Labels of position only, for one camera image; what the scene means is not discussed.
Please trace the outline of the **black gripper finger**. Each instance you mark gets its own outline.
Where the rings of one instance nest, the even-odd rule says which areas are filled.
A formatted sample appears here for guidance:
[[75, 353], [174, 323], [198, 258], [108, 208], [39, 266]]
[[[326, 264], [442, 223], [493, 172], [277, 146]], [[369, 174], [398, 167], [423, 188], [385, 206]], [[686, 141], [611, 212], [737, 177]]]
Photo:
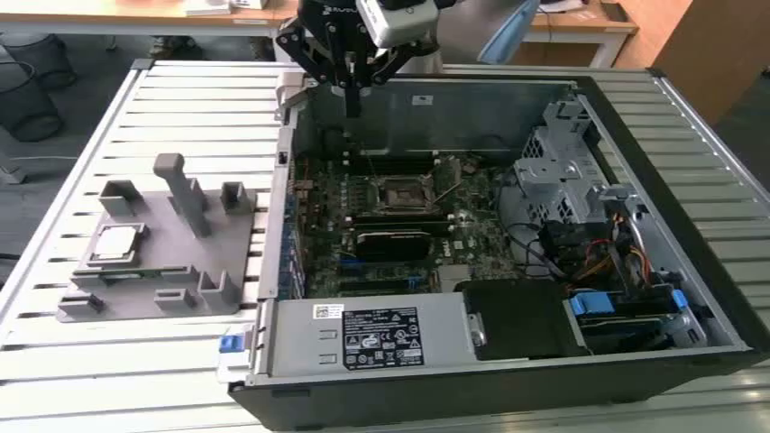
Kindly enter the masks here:
[[275, 41], [289, 57], [315, 80], [342, 91], [345, 114], [357, 117], [357, 88], [350, 73], [343, 22], [333, 17], [293, 18], [282, 27]]
[[358, 40], [353, 55], [353, 117], [361, 116], [362, 91], [373, 85], [383, 85], [413, 58], [438, 52], [435, 37], [427, 33], [417, 41], [409, 41], [377, 54], [373, 37], [365, 27], [358, 28]]

